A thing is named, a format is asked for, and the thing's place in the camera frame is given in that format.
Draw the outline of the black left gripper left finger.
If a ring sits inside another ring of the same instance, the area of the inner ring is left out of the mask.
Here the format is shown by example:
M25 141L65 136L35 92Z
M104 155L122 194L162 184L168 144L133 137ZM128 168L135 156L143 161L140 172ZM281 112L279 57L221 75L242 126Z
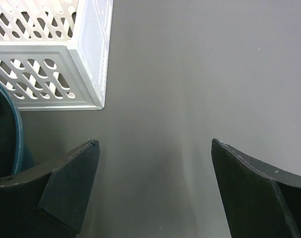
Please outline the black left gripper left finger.
M0 178L0 238L74 238L100 157L89 140L58 160Z

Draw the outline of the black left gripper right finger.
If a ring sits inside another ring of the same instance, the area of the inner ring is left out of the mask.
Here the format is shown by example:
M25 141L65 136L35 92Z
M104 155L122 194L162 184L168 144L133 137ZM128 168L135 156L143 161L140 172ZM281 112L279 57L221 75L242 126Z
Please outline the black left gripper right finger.
M301 176L218 139L211 157L231 237L301 238Z

